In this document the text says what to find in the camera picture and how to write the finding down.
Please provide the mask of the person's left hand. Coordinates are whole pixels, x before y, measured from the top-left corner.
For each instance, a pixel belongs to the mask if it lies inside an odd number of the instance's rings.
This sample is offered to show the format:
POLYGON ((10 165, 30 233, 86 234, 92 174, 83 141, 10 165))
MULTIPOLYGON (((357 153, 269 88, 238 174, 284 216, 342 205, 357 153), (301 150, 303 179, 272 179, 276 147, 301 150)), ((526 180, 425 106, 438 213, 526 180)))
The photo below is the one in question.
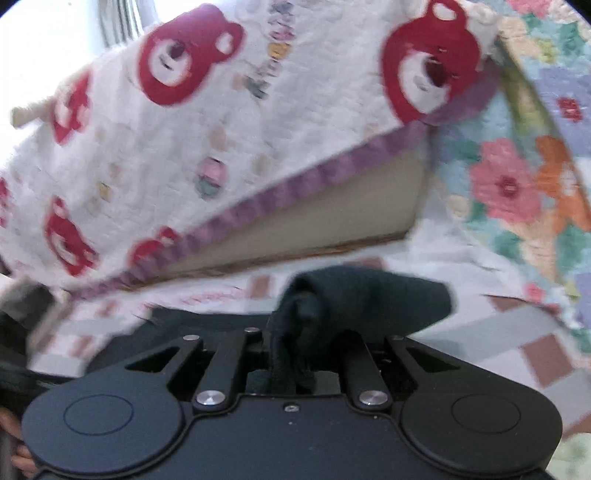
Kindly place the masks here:
POLYGON ((23 442, 19 419, 9 410, 1 409, 1 478, 31 479, 38 473, 37 465, 23 442))

